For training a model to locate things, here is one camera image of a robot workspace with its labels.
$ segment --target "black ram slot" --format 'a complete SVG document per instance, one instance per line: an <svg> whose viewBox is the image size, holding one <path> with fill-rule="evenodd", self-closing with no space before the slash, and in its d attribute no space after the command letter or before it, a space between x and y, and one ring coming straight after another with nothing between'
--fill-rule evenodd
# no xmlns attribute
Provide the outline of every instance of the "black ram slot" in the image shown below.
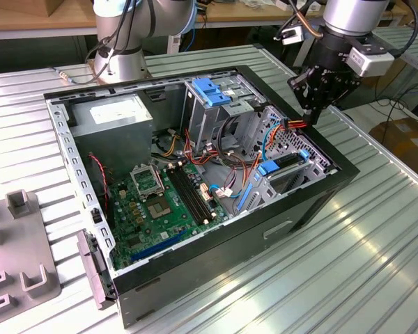
<svg viewBox="0 0 418 334"><path fill-rule="evenodd" d="M203 225L206 219L212 220L208 207L190 183L187 174L181 168L168 170L166 174L196 223Z"/></svg>

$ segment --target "motherboard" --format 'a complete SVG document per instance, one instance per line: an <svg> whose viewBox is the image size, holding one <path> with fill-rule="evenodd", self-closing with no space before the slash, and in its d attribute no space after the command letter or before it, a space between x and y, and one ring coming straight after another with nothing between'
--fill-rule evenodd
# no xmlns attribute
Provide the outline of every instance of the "motherboard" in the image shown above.
<svg viewBox="0 0 418 334"><path fill-rule="evenodd" d="M169 170L144 166L130 176L109 187L116 270L228 219L217 200L202 192L204 183L193 164ZM152 189L150 195L146 189Z"/></svg>

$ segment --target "slotted metal table surface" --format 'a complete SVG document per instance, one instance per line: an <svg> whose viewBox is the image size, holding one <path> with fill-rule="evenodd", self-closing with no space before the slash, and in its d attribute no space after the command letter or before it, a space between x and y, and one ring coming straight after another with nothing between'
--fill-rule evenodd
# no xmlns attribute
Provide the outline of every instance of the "slotted metal table surface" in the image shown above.
<svg viewBox="0 0 418 334"><path fill-rule="evenodd" d="M247 64L298 109L291 72L253 46L147 63L155 76ZM85 65L64 70L91 77ZM97 310L76 246L79 203L42 98L66 85L46 69L0 74L0 197L37 193L62 285L0 333L124 333L116 306ZM361 170L353 183L303 230L126 333L418 333L418 177L333 108L317 128Z"/></svg>
<svg viewBox="0 0 418 334"><path fill-rule="evenodd" d="M392 47L399 49L407 43L412 32L413 30L409 26L397 26L379 28L374 30L373 34L390 44ZM409 47L401 58L418 70L418 36L412 46Z"/></svg>

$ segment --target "metal chassis frame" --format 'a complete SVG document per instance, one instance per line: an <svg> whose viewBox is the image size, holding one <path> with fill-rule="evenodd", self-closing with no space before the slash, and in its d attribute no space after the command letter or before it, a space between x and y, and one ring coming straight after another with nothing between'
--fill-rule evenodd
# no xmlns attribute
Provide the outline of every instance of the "metal chassis frame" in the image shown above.
<svg viewBox="0 0 418 334"><path fill-rule="evenodd" d="M247 66L240 65L192 72L189 75L198 76L227 71L236 71L241 74L258 92L266 96L277 110L282 111L290 119L300 118L299 114L291 106ZM174 77L185 78L186 74ZM46 100L62 99L58 102L52 102L57 108L57 111L52 112L54 114L52 117L59 116L59 119L61 119L55 120L53 118L52 122L58 141L64 141L67 144L66 151L62 150L62 153L64 154L63 158L67 167L70 167L67 168L68 172L72 173L75 179L79 181L73 183L77 183L76 185L78 186L82 181L85 181L85 183L88 181L91 184L86 173L82 172L85 171L85 168L81 159L77 158L77 153L75 153L74 139L69 134L66 124L62 122L62 120L66 121L66 119L65 116L62 117L62 108L59 104L63 104L73 98L76 99L76 102L87 101L91 98L92 92L97 92L95 95L93 94L92 99L97 96L108 95L109 90L117 93L131 93L130 87L139 90L146 82L161 82L164 84L163 81L173 80L174 77L144 79L44 95ZM194 240L192 243L177 248L173 252L163 253L159 257L150 259L150 261L142 260L143 264L136 269L125 271L119 276L113 277L124 327L142 319L168 302L190 293L204 282L224 273L236 264L260 253L263 249L282 239L290 230L298 230L303 225L306 225L332 196L350 183L354 176L358 174L359 170L321 136L317 130L310 127L303 129L302 132L311 142L315 143L324 156L329 157L334 162L339 172L270 204L266 210L257 210L248 215L240 215L236 221L212 230L204 238ZM77 189L77 191L79 191L78 196L82 198L85 209L100 208L97 199L91 195L94 193L93 190L89 192L88 189ZM84 217L89 222L88 226L92 227L96 234L102 231L102 229L108 229L106 223L93 224L91 216ZM271 230L274 232L270 237L269 231ZM100 244L108 246L112 242L114 243L114 239L109 237L111 233L106 231L105 234L108 237L101 239ZM256 244L243 251L244 247L242 246L246 244L245 242L251 242L251 240L257 241ZM141 310L149 308L150 310L147 312L139 313Z"/></svg>

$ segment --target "gray plastic mount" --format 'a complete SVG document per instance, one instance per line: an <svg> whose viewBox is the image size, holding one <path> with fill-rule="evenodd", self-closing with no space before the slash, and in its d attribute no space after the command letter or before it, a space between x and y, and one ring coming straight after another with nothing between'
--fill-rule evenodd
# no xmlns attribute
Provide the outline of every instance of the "gray plastic mount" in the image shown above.
<svg viewBox="0 0 418 334"><path fill-rule="evenodd" d="M61 291L38 207L24 190L0 201L0 322Z"/></svg>

